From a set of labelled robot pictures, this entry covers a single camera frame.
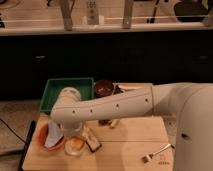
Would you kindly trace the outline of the wrapped item behind arm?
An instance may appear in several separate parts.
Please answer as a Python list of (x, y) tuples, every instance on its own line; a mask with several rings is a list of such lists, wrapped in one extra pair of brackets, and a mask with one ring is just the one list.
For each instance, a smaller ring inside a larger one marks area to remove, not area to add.
[(137, 90), (143, 88), (143, 85), (125, 85), (125, 84), (117, 84), (115, 86), (114, 93), (115, 94), (120, 94), (132, 90)]

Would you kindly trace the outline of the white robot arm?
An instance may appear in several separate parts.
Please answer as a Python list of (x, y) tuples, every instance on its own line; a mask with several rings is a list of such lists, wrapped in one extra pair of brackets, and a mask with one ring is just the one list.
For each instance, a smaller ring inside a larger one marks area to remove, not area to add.
[(172, 83), (89, 101), (71, 90), (58, 96), (51, 119), (71, 134), (83, 121), (174, 114), (173, 171), (213, 171), (213, 83)]

